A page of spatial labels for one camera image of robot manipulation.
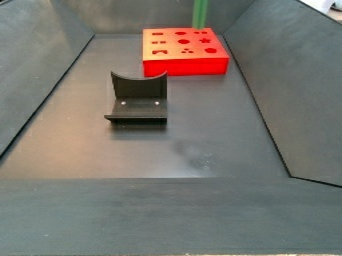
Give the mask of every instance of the black bracket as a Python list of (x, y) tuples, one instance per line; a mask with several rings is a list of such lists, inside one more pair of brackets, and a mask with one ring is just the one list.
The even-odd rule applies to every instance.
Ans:
[(167, 120), (167, 73), (147, 79), (131, 79), (111, 72), (115, 91), (112, 114), (115, 121)]

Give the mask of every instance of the red shape sorter block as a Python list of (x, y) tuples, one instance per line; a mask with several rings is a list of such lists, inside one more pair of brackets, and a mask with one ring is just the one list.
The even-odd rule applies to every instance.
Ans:
[(230, 56), (211, 30), (160, 28), (143, 30), (144, 76), (226, 74)]

